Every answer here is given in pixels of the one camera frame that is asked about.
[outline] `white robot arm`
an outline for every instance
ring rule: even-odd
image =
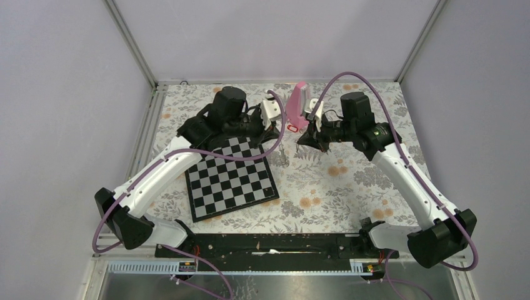
[[[276,120],[281,117],[279,104],[264,99],[248,115],[248,105],[242,111],[245,102],[246,95],[242,90],[223,88],[216,94],[213,103],[188,119],[177,130],[177,136],[138,174],[114,191],[102,188],[96,193],[102,217],[116,201],[115,195],[126,195],[106,223],[126,249],[157,244],[178,247],[188,236],[189,229],[182,222],[167,221],[147,213],[156,196],[202,159],[197,152],[175,154],[180,149],[212,151],[233,137],[247,137],[251,146],[257,146],[278,137],[275,126]]]
[[[316,99],[307,101],[304,110],[306,117],[315,104]],[[360,230],[361,235],[364,234],[375,248],[411,253],[426,268],[463,250],[468,245],[467,240],[442,209],[446,208],[453,213],[469,235],[476,224],[476,217],[471,210],[459,211],[436,189],[427,176],[419,171],[398,135],[403,154],[408,158],[408,164],[405,162],[389,124],[375,122],[369,99],[364,93],[350,92],[342,95],[341,106],[344,116],[338,121],[328,121],[321,112],[322,106],[319,106],[307,131],[297,143],[326,152],[330,143],[352,142],[357,150],[363,152],[394,183],[411,207],[419,225],[394,226],[382,221],[368,222]],[[441,207],[416,179],[411,167],[437,195],[442,203]]]

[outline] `gray floor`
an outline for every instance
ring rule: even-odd
[[[458,299],[449,269],[436,266],[424,269],[415,262],[394,262],[390,271],[394,279],[406,279],[424,287],[434,299]],[[358,276],[229,276],[235,299],[312,300],[312,299],[399,299],[388,283],[366,284]],[[214,293],[229,296],[219,276],[194,276],[190,282]],[[428,299],[413,287],[396,284],[408,300]],[[165,275],[108,274],[102,293],[105,299],[177,300],[215,299],[201,291],[175,285]]]

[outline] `floral tablecloth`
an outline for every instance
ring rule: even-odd
[[[418,139],[398,83],[377,82],[392,121],[419,167],[427,173]],[[249,105],[261,102],[268,89],[284,103],[294,84],[232,84],[247,94]],[[310,84],[317,98],[325,84]],[[169,86],[158,125],[152,155],[176,135],[176,129],[207,103],[223,85]],[[370,97],[376,121],[385,120],[377,99],[364,84],[337,83],[324,98],[324,110],[342,113],[340,96],[362,91]],[[328,118],[336,119],[332,112]],[[355,233],[359,220],[385,220],[415,225],[409,206],[392,182],[350,142],[331,144],[331,152],[296,145],[301,133],[286,131],[280,146],[268,157],[280,199],[193,223],[184,175],[179,176],[151,205],[148,213],[164,219],[180,219],[195,233]],[[274,141],[264,144],[272,146]]]

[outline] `chessboard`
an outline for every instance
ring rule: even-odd
[[[237,158],[264,152],[250,148],[247,138],[231,138],[213,151]],[[186,184],[193,222],[279,198],[278,189],[264,157],[256,161],[228,161],[213,156],[186,171]]]

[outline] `white enclosure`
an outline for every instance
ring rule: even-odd
[[[524,299],[529,16],[528,0],[3,1],[0,299],[80,299],[94,193],[141,164],[135,141],[151,150],[157,83],[341,71],[399,79],[433,183],[477,216],[477,294]]]
[[[393,79],[436,0],[118,0],[160,81]]]

